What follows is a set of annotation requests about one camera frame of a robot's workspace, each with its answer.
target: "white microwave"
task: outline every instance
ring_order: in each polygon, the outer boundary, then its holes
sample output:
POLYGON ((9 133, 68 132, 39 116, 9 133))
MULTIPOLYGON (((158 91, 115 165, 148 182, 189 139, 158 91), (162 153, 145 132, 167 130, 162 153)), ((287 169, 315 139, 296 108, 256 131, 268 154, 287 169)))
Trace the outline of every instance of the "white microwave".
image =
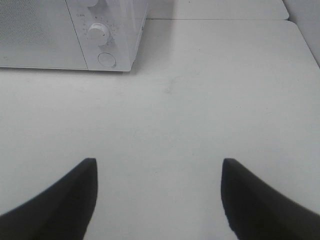
POLYGON ((0 0, 0 67, 128 72, 148 0, 0 0))

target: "round button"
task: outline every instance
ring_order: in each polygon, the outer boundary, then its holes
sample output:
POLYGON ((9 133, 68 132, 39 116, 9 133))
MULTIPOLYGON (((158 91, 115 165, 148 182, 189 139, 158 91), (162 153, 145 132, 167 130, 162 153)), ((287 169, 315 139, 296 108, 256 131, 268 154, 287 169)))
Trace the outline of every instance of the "round button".
POLYGON ((93 7, 97 5, 99 0, 77 0, 78 3, 83 7, 93 7))
POLYGON ((98 56, 99 63, 107 68, 114 68, 116 66, 116 59, 110 53, 100 53, 98 56))
POLYGON ((106 45, 110 39, 109 29, 102 23, 94 23, 88 30, 88 40, 97 46, 106 45))

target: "white knob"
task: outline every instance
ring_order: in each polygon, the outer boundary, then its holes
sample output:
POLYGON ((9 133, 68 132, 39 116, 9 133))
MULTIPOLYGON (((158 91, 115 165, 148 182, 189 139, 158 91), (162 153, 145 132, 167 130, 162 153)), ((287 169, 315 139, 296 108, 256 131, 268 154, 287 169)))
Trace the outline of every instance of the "white knob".
POLYGON ((99 0, 77 0, 78 3, 83 7, 93 7, 97 5, 99 0))
POLYGON ((97 46, 106 45, 111 36, 109 29, 102 23, 94 23, 88 30, 88 40, 97 46))

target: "white countertop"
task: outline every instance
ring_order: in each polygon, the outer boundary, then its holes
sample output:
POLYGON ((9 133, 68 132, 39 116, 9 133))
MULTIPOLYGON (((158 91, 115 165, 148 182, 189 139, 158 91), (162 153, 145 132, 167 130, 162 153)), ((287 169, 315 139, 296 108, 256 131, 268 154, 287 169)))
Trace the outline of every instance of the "white countertop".
POLYGON ((131 73, 0 69, 0 213, 86 157, 99 174, 87 240, 236 240, 226 157, 320 213, 319 101, 288 21, 148 20, 131 73))
POLYGON ((286 20, 282 0, 149 0, 150 19, 286 20))

